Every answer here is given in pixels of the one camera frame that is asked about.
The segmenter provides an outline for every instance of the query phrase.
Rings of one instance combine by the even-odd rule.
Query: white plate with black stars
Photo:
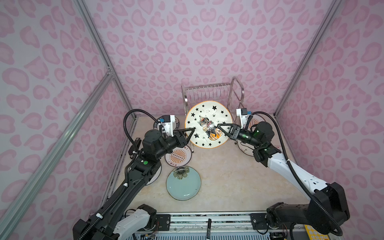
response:
[[[195,105],[187,114],[185,128],[193,127],[191,142],[201,148],[214,148],[224,144],[228,137],[219,129],[219,123],[232,123],[228,109],[216,101]]]

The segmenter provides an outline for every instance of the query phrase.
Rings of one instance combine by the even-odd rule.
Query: metal beam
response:
[[[320,27],[317,29],[316,34],[309,48],[307,49],[307,52],[305,53],[303,60],[299,64],[299,67],[297,68],[295,74],[293,75],[290,84],[288,85],[286,91],[284,92],[283,97],[281,98],[279,105],[276,108],[276,111],[274,114],[276,117],[282,112],[284,108],[284,104],[287,102],[289,95],[292,93],[293,88],[296,86],[297,82],[299,81],[302,72],[307,67],[309,61],[311,60],[312,55],[315,53],[317,46],[320,44],[323,36],[327,32],[328,28],[331,26],[338,11],[341,9],[342,2],[343,0],[332,1],[331,6],[329,7],[327,13],[325,14],[325,17],[321,22]]]
[[[116,82],[116,86],[118,88],[119,94],[121,98],[123,99],[124,104],[128,108],[128,110],[132,109],[131,103],[128,100],[128,96],[125,93],[122,84],[120,82],[120,79],[118,78],[116,74],[116,70],[113,67],[113,64],[111,62],[111,59],[109,58],[109,55],[104,47],[103,41],[101,40],[101,37],[92,21],[91,14],[88,10],[87,5],[85,4],[84,0],[73,0],[77,9],[79,10],[79,13],[85,23],[85,26],[87,27],[89,33],[91,34],[91,37],[97,47],[97,49],[100,52],[100,56],[103,59],[106,67],[111,71],[111,74],[114,75],[114,81]]]
[[[49,154],[43,159],[36,172],[28,180],[17,198],[9,206],[0,222],[0,240],[6,240],[13,233],[19,221],[28,210],[31,203],[45,184],[45,181],[55,169],[59,160],[64,156],[65,151],[75,138],[83,123],[93,111],[96,103],[103,95],[105,89],[112,82],[112,75],[107,73],[96,89],[92,92],[84,105],[80,108],[74,119],[70,122],[67,129],[53,146]]]

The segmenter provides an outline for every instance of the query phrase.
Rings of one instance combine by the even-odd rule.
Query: plate with orange sunburst pattern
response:
[[[189,146],[177,147],[171,154],[166,154],[166,162],[173,167],[182,167],[192,158],[192,151]]]

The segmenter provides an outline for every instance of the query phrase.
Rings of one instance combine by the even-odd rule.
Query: flower design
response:
[[[189,167],[178,167],[173,170],[173,176],[178,179],[183,179],[183,177],[187,177],[187,173],[189,172]]]

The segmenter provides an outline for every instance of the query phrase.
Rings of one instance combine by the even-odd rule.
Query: orange sunburst pattern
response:
[[[173,150],[173,153],[170,155],[170,160],[176,164],[180,164],[187,158],[187,153],[181,149]]]

